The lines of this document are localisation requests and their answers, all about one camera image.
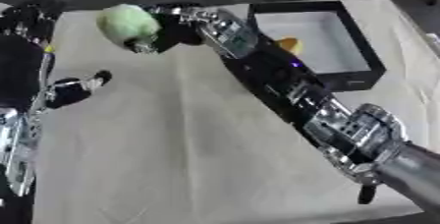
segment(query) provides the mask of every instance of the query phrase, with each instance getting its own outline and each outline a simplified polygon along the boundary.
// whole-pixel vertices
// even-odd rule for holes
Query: white tablecloth
[[[387,108],[414,142],[440,151],[437,56],[390,0],[343,2],[388,71],[372,90],[337,96]],[[45,117],[34,223],[318,224],[419,211],[385,186],[357,205],[359,186],[209,48],[132,54],[99,33],[95,16],[62,17],[54,78],[108,69],[114,80]]]

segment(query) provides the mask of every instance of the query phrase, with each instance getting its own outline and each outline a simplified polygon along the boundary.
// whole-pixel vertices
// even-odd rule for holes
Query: white fabric
[[[391,1],[344,4],[388,71],[372,90],[337,96],[387,108],[414,142],[440,151],[437,56]],[[357,205],[358,185],[207,47],[135,55],[107,41],[95,16],[62,17],[54,78],[108,69],[114,80],[46,116],[35,224],[319,224],[418,211],[386,187]]]

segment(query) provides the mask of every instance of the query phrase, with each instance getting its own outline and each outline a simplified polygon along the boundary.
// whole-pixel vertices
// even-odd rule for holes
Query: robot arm
[[[350,111],[300,59],[227,10],[179,5],[144,10],[164,30],[170,28],[170,21],[174,21],[173,29],[193,28],[250,92],[338,170],[363,186],[360,203],[369,203],[375,187],[386,184],[426,211],[440,215],[440,155],[410,143],[395,116],[372,104]],[[167,38],[157,34],[147,43],[144,40],[129,48],[162,52],[164,48],[157,45],[163,45]]]
[[[57,0],[30,0],[0,14],[1,223],[31,223],[41,115],[86,99],[111,78],[99,72],[87,82],[48,83],[55,63],[50,42],[63,7]]]

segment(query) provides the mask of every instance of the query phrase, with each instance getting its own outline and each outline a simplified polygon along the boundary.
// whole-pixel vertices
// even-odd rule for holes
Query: black box
[[[386,71],[340,1],[251,4],[247,21],[273,39],[282,35],[275,38],[271,33],[287,34],[292,30],[293,37],[296,32],[302,34],[308,59],[301,54],[298,57],[332,91],[370,89]],[[325,61],[330,55],[344,59]]]

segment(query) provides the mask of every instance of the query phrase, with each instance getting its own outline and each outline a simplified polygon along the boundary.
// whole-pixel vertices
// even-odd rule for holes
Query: orange object
[[[291,52],[294,55],[299,55],[303,52],[303,43],[293,37],[287,37],[284,39],[277,40],[278,45],[280,45],[284,50]]]

